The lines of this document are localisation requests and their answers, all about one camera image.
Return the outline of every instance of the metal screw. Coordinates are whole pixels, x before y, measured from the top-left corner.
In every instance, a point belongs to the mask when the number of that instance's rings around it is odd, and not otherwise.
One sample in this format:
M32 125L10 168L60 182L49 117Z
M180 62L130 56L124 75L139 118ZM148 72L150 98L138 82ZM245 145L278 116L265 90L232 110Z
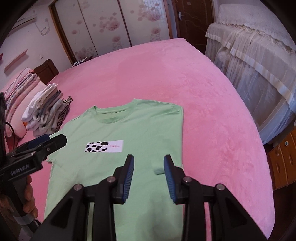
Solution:
M113 177L113 176L107 177L107 182L109 182L109 183L112 183L112 182L114 182L115 180L116 180L116 178Z
M81 184L76 184L75 186L74 186L74 190L75 191L78 191L78 190L80 190L82 188L82 185Z
M225 186L223 184L218 184L216 186L216 188L219 190L219 191L223 191L225 189Z
M192 178L191 177L183 177L183 181L186 182L186 183L189 183L192 181Z

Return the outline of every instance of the wooden door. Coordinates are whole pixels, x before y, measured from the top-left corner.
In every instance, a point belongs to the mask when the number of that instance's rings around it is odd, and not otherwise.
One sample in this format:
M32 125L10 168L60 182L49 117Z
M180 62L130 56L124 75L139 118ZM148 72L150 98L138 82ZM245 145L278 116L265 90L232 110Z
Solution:
M214 22L211 0L173 1L176 6L175 15L179 25L179 37L185 38L204 54L207 45L205 34L208 26Z

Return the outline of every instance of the white bedding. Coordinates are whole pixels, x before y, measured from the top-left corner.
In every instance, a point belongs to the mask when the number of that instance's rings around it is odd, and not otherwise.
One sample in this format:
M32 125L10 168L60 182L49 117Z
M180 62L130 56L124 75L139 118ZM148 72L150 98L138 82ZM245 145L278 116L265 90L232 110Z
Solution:
M222 4L219 7L219 15L216 22L256 29L296 50L296 45L288 31L277 16L266 6Z
M269 142L295 118L295 51L246 26L213 23L206 37L205 55L231 81L263 143Z

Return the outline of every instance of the wooden cabinet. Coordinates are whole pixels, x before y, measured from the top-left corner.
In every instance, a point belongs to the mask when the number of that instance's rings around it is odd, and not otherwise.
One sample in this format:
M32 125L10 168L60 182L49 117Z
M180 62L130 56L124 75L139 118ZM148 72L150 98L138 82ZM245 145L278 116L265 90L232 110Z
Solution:
M39 76L40 81L47 85L54 77L57 76L59 71L51 59L46 60L42 65L34 69L34 73Z
M295 141L296 127L267 154L274 190L296 181Z

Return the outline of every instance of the printed label on shirt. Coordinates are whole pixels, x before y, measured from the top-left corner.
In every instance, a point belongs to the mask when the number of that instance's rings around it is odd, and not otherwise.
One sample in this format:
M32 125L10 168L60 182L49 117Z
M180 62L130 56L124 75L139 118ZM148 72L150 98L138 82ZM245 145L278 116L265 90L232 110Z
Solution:
M84 152L122 152L123 140L88 142Z

